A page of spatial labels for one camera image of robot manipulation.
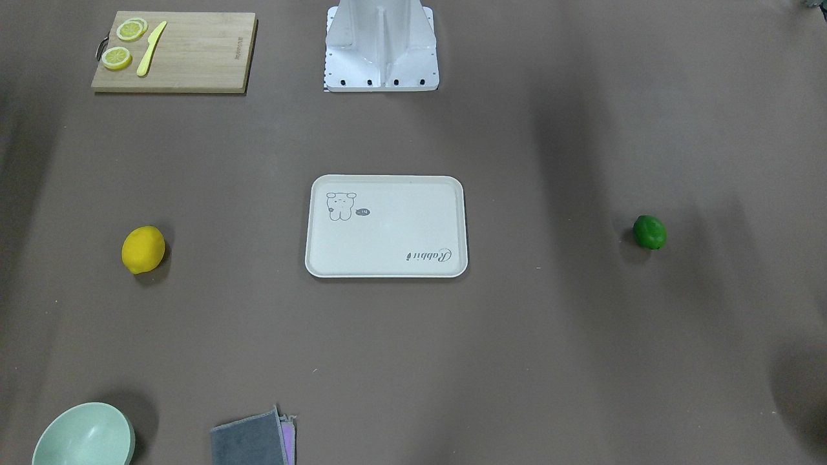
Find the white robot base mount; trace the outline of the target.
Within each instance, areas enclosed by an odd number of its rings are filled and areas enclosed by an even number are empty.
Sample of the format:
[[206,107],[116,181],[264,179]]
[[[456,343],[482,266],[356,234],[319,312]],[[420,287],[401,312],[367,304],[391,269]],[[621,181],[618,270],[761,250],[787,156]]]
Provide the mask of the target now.
[[327,11],[326,92],[426,92],[440,74],[434,12],[419,1],[340,1]]

